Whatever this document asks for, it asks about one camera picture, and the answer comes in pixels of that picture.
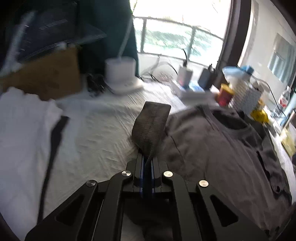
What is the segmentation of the white charger plug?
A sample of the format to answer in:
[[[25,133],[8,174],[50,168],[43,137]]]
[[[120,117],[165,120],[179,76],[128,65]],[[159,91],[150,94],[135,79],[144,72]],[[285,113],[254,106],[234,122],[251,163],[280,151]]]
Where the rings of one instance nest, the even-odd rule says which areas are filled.
[[[183,88],[188,88],[190,81],[192,79],[193,71],[187,67],[180,66],[178,75],[177,75],[177,82]]]

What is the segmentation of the white power strip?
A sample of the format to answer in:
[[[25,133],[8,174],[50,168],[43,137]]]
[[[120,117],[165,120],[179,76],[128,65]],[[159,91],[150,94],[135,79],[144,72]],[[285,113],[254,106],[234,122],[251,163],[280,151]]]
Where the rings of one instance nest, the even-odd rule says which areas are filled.
[[[179,99],[201,99],[215,97],[219,90],[212,86],[209,90],[201,88],[197,82],[190,82],[188,88],[182,87],[176,80],[171,80],[171,90]]]

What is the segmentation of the dark grey t-shirt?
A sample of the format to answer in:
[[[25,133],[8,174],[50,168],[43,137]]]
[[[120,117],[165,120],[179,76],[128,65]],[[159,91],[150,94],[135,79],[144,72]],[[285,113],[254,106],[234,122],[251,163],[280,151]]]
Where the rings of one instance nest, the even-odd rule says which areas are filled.
[[[209,182],[275,240],[294,205],[268,130],[233,109],[170,109],[147,101],[133,125],[133,142],[186,181]]]

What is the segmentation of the teal curtain left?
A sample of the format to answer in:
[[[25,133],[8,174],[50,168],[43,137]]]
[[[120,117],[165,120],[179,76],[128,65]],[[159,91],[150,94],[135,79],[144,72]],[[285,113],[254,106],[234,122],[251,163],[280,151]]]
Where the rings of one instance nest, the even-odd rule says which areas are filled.
[[[132,19],[129,1],[80,1],[80,16],[106,36],[78,48],[81,74],[105,73],[105,60],[116,58]]]

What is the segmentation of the white folded garment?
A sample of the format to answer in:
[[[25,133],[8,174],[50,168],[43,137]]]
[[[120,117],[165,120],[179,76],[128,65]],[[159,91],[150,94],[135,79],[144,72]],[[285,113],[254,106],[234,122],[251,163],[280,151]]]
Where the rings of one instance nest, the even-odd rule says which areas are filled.
[[[51,132],[62,113],[54,100],[14,87],[1,95],[1,214],[20,240],[37,223]]]

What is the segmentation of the white perforated basket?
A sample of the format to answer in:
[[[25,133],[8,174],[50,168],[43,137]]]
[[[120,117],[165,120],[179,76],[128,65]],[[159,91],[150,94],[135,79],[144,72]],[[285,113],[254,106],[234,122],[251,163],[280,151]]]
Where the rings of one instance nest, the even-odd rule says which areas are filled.
[[[254,88],[250,83],[243,80],[230,84],[230,88],[234,91],[234,95],[229,106],[236,111],[243,111],[247,115],[255,109],[263,94],[263,91]]]

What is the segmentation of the blue tissue packet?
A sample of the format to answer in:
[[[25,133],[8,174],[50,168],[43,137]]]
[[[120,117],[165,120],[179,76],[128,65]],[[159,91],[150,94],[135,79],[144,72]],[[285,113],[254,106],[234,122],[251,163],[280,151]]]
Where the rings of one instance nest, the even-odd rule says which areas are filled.
[[[254,69],[250,65],[245,65],[242,67],[226,66],[222,69],[224,76],[236,76],[241,78],[243,76],[251,76]]]

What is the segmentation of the black charger plug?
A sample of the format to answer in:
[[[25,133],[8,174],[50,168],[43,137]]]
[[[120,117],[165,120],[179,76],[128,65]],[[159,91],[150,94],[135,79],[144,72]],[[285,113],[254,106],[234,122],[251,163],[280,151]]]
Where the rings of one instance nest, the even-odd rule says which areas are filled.
[[[217,78],[217,71],[215,68],[213,68],[212,64],[209,65],[207,68],[204,68],[199,80],[198,80],[198,85],[203,89],[203,90],[209,90],[211,86],[214,84],[216,78]]]

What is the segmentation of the brown cardboard box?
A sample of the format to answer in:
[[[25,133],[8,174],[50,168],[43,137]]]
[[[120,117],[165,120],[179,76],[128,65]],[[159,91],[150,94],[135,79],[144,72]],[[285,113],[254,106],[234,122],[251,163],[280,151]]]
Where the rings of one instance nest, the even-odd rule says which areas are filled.
[[[81,91],[82,82],[75,47],[30,61],[22,69],[1,78],[6,92],[15,87],[41,100],[59,99]]]

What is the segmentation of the white desk lamp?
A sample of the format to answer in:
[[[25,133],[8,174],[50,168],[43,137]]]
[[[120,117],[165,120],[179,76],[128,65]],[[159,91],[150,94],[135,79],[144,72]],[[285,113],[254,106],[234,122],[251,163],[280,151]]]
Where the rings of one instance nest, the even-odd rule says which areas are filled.
[[[142,80],[135,75],[136,60],[132,57],[122,56],[132,31],[132,24],[131,16],[117,57],[105,61],[104,81],[109,90],[117,95],[129,94],[143,88]]]

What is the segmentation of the red can yellow lid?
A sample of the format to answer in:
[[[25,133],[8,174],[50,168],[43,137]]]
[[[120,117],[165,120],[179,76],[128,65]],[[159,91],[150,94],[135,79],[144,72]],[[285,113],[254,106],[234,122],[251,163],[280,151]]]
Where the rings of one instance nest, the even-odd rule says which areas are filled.
[[[221,84],[219,94],[217,96],[217,103],[220,106],[227,106],[234,96],[234,91],[227,85]]]

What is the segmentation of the tablet with dark screen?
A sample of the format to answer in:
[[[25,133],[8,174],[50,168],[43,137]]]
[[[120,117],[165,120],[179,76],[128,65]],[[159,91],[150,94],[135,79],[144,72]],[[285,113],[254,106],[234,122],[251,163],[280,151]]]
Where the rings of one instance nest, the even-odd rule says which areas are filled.
[[[84,45],[105,37],[102,30],[81,18],[74,3],[30,11],[15,27],[5,61],[25,62],[51,52],[62,42]]]

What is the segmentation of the yellow snack packet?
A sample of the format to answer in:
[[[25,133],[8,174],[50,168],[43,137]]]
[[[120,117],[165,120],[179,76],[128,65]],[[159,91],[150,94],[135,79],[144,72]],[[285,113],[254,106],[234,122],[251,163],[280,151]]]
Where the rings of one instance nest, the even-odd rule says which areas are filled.
[[[267,113],[260,108],[255,108],[250,116],[258,123],[264,124],[264,123],[268,123],[269,119],[268,119],[268,115]]]

